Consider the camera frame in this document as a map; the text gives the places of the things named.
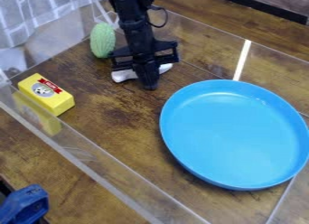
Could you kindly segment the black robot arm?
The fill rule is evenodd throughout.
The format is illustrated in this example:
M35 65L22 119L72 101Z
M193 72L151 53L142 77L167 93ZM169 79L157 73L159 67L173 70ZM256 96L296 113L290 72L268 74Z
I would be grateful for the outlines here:
M163 10L153 5L154 0L109 0L118 14L127 45L109 53L113 72L133 70L143 87L158 87L159 67L179 61L178 43L155 39L147 10Z

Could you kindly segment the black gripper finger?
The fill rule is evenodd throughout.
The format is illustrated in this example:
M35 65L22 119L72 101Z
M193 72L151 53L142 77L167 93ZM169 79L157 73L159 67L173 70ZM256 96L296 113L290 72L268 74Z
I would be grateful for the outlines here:
M134 63L133 69L145 89L155 90L159 80L159 69L154 61Z

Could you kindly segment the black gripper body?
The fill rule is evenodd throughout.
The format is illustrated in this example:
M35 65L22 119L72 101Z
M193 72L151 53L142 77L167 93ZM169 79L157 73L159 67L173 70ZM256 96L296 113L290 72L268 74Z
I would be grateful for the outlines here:
M109 54L113 71L158 71L162 64L179 61L178 43L155 39L147 12L118 11L118 24L123 30L127 45Z

